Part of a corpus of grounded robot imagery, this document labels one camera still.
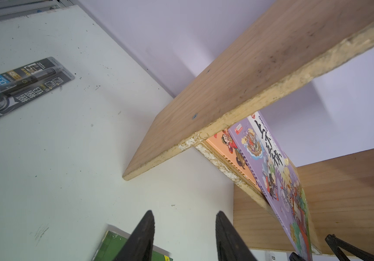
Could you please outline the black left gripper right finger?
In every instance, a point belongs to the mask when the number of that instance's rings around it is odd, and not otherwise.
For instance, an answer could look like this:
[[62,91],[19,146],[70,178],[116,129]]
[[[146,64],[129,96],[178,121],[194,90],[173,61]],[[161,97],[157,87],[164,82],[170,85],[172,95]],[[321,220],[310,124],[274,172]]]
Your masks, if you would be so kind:
[[216,245],[219,261],[257,261],[222,211],[216,215]]

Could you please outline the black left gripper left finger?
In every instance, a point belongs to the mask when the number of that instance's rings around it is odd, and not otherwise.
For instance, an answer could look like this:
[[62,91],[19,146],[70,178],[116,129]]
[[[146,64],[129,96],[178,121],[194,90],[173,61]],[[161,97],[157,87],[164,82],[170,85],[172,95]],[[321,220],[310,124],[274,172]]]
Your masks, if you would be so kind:
[[151,210],[148,210],[114,261],[151,261],[154,233],[154,215]]

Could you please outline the purple cartoon comic book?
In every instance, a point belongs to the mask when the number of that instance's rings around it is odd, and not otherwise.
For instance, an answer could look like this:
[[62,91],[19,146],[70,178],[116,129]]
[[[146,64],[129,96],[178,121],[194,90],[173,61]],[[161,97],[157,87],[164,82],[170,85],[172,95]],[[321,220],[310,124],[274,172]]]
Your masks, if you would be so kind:
[[304,260],[312,260],[305,193],[266,120],[255,112],[233,124],[228,132],[295,251]]

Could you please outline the orange Chinese comic book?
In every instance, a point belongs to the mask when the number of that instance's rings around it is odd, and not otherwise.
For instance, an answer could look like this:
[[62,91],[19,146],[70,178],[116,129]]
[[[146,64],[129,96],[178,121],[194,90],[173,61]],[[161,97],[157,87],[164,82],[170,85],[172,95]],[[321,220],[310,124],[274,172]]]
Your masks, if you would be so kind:
[[246,180],[261,192],[256,179],[248,168],[236,143],[233,141],[227,129],[224,129],[206,140],[225,160],[228,161]]

